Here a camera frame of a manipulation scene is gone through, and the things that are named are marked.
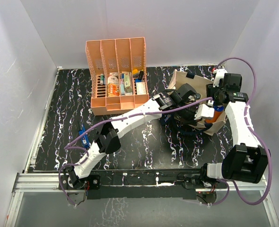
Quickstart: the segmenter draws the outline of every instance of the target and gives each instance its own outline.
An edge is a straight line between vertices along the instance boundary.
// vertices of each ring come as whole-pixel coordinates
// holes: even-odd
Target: blue tool
[[[78,121],[78,133],[79,133],[79,135],[83,134],[85,131],[86,131],[86,129],[85,129],[84,125],[81,124],[80,121]],[[83,136],[81,141],[82,141],[82,145],[83,145],[84,148],[87,149],[87,148],[90,147],[90,143],[89,143],[89,139],[88,139],[87,135]]]

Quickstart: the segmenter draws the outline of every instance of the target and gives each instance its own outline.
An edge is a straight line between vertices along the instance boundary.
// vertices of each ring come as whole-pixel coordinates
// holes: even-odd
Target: black marble table
[[[190,71],[212,79],[213,66],[174,66],[147,68],[150,97],[167,88],[175,69]],[[91,79],[89,69],[60,70],[47,121],[41,137],[34,169],[58,171],[64,163],[76,163],[82,157],[79,150],[64,150],[78,136],[77,122],[86,129],[101,121],[90,108]],[[89,134],[92,141],[94,133]],[[165,169],[198,168],[204,163],[221,162],[232,148],[232,135],[227,123],[217,134],[201,133],[184,136],[170,125],[158,120],[148,122],[125,135],[120,150],[107,155],[96,169]]]

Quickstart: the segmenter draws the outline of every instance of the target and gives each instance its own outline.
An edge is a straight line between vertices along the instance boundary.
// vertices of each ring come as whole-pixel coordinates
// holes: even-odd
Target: gray wall
[[[0,226],[25,167],[56,67],[19,0],[0,0]]]
[[[251,62],[258,77],[250,114],[254,129],[272,153],[273,183],[270,195],[279,218],[279,1],[262,0],[242,32],[231,56]],[[227,63],[230,72],[243,75],[244,91],[252,91],[252,74],[236,60]]]
[[[57,66],[88,68],[87,40],[144,36],[147,65],[219,62],[258,0],[21,0]]]

